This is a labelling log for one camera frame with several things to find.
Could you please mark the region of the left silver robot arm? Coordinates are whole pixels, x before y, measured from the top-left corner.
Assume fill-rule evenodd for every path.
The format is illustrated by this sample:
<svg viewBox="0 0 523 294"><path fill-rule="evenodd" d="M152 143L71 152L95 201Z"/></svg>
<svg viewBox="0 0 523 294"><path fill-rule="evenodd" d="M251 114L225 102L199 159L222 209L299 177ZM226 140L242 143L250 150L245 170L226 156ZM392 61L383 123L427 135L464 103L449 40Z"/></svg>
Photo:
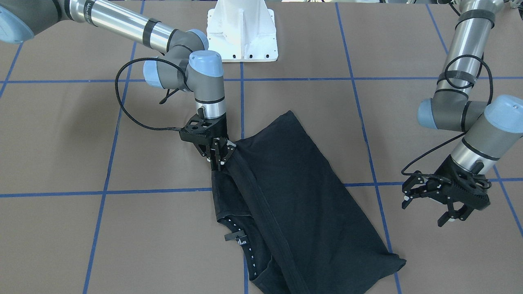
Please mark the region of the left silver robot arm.
<svg viewBox="0 0 523 294"><path fill-rule="evenodd" d="M454 150L433 173L403 175L402 208L418 198L429 198L447 207L438 219L465 221L475 210L490 205L486 173L522 137L522 99L493 97L492 72L484 51L503 0L462 0L443 70L432 98L420 103L420 125L458 131Z"/></svg>

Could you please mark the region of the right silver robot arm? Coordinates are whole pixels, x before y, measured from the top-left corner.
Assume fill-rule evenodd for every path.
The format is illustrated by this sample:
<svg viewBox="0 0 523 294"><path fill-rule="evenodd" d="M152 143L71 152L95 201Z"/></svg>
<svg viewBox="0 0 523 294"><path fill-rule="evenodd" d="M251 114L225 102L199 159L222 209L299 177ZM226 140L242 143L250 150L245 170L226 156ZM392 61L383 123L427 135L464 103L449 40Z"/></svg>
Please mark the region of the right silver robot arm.
<svg viewBox="0 0 523 294"><path fill-rule="evenodd" d="M136 58L123 65L143 62L147 84L168 89L161 103L178 91L194 93L197 112L176 131L193 143L213 171L220 171L237 146L230 141L226 119L224 69L220 54L209 50L200 30L182 31L108 0L2 0L1 41L21 44L51 26L71 20L106 29L160 53L157 58Z"/></svg>

